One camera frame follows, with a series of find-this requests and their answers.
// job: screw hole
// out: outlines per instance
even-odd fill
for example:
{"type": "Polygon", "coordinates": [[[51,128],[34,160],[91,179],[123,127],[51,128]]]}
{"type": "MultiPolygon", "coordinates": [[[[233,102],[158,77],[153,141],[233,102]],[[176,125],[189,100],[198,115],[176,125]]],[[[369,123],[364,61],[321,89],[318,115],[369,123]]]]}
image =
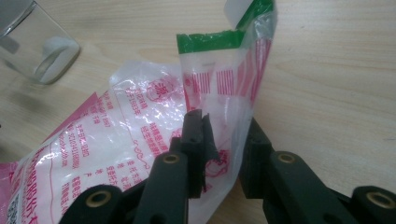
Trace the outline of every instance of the screw hole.
{"type": "Polygon", "coordinates": [[[279,156],[277,156],[277,158],[280,161],[285,162],[285,163],[294,163],[296,160],[292,155],[286,154],[286,153],[279,154],[279,156]]]}
{"type": "Polygon", "coordinates": [[[167,155],[167,156],[163,157],[163,161],[165,163],[169,163],[169,164],[177,163],[179,160],[180,160],[180,158],[178,157],[178,155],[175,155],[175,154],[167,155]]]}
{"type": "Polygon", "coordinates": [[[323,215],[323,220],[329,224],[343,224],[340,218],[332,214],[325,214],[323,215]]]}
{"type": "Polygon", "coordinates": [[[100,207],[111,199],[111,193],[105,190],[96,191],[88,197],[85,204],[89,207],[100,207]]]}
{"type": "Polygon", "coordinates": [[[150,224],[166,224],[166,217],[163,214],[155,214],[149,220],[150,224]]]}
{"type": "Polygon", "coordinates": [[[385,209],[396,208],[396,202],[394,202],[388,195],[381,192],[368,192],[366,194],[367,199],[385,209]]]}

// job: wooden table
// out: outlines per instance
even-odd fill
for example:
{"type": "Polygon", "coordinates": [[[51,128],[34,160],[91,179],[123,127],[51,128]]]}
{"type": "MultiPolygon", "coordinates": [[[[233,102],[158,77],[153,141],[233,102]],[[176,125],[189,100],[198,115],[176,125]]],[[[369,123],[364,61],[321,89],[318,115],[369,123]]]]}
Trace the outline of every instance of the wooden table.
{"type": "MultiPolygon", "coordinates": [[[[39,144],[126,61],[177,63],[176,34],[230,29],[224,0],[37,0],[82,51],[37,86],[0,65],[0,162],[39,144]]],[[[396,2],[279,0],[255,118],[330,188],[396,192],[396,2]]],[[[265,223],[237,183],[209,223],[265,223]]]]}

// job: clear glass container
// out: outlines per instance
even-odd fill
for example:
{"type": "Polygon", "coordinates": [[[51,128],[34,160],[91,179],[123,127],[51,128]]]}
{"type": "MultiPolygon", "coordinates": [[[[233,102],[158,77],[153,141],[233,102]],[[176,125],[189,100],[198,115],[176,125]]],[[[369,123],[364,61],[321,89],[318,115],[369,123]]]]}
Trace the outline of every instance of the clear glass container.
{"type": "Polygon", "coordinates": [[[0,66],[34,83],[50,84],[64,74],[78,53],[78,43],[37,2],[0,0],[0,66]]]}

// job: brass insert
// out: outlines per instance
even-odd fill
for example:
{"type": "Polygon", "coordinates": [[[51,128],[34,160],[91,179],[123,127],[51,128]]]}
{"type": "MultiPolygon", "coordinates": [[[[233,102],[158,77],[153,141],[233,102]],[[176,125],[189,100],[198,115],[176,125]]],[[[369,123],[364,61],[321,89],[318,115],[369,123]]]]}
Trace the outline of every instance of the brass insert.
{"type": "Polygon", "coordinates": [[[163,161],[168,164],[177,163],[180,160],[180,157],[176,154],[171,154],[163,157],[163,161]]]}
{"type": "Polygon", "coordinates": [[[285,163],[294,163],[296,161],[296,159],[292,155],[286,153],[279,154],[277,158],[285,163]]]}
{"type": "Polygon", "coordinates": [[[395,209],[396,202],[394,202],[388,195],[381,192],[368,192],[366,194],[367,199],[385,209],[395,209]]]}
{"type": "Polygon", "coordinates": [[[111,199],[111,193],[106,191],[106,190],[99,190],[96,191],[95,193],[91,194],[90,197],[88,197],[87,201],[85,201],[85,204],[89,207],[100,207],[111,199]]]}

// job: plastic bag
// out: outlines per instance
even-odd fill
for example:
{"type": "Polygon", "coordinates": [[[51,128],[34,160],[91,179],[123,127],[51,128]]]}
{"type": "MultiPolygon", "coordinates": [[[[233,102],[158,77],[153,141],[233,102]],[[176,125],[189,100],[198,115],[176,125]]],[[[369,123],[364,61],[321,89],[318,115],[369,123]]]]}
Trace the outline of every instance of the plastic bag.
{"type": "Polygon", "coordinates": [[[209,191],[191,202],[205,223],[232,188],[276,27],[273,1],[255,0],[236,31],[178,35],[187,110],[209,113],[220,162],[206,165],[209,191]]]}
{"type": "Polygon", "coordinates": [[[16,162],[0,163],[0,223],[6,223],[8,200],[11,197],[9,188],[17,165],[16,162]]]}
{"type": "Polygon", "coordinates": [[[128,189],[181,134],[185,101],[178,65],[128,62],[78,119],[22,159],[7,223],[58,223],[87,188],[128,189]]]}

